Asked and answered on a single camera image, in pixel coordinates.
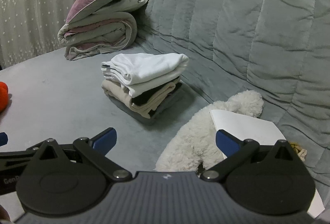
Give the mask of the person's left hand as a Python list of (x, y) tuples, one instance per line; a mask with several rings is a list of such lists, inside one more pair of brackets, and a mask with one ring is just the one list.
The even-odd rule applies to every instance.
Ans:
[(0, 205), (0, 222), (6, 223), (11, 222), (8, 212)]

